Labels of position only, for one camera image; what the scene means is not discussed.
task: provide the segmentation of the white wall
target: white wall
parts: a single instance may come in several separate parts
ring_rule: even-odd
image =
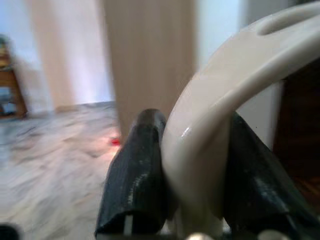
[[[24,0],[1,0],[0,34],[10,40],[28,110],[35,114],[51,111],[53,105]]]
[[[242,0],[195,0],[196,65],[203,67],[231,35],[239,30]]]
[[[294,0],[195,1],[198,68],[203,67],[214,51],[241,28],[294,3]],[[274,84],[237,110],[269,148],[273,145],[281,90],[281,84]]]
[[[25,0],[54,108],[114,100],[97,0]]]

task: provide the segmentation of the tiled floor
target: tiled floor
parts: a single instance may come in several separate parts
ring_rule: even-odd
[[[117,135],[110,104],[0,122],[0,222],[25,240],[94,239]]]

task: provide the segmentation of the dark wooden furniture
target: dark wooden furniture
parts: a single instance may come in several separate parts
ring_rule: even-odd
[[[273,152],[320,213],[320,59],[285,80]]]
[[[7,87],[10,89],[11,97],[0,99],[0,104],[13,103],[15,104],[14,115],[6,115],[3,108],[0,108],[0,119],[10,118],[16,116],[23,118],[26,116],[27,107],[22,96],[16,74],[12,68],[7,68],[6,70],[0,70],[0,88]]]

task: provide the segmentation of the red object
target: red object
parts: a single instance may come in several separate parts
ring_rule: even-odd
[[[120,139],[118,137],[112,138],[111,143],[116,146],[119,146],[121,144]]]

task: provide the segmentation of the floor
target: floor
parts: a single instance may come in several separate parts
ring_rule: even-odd
[[[0,122],[0,222],[24,240],[94,239],[104,180],[118,146],[111,104]]]

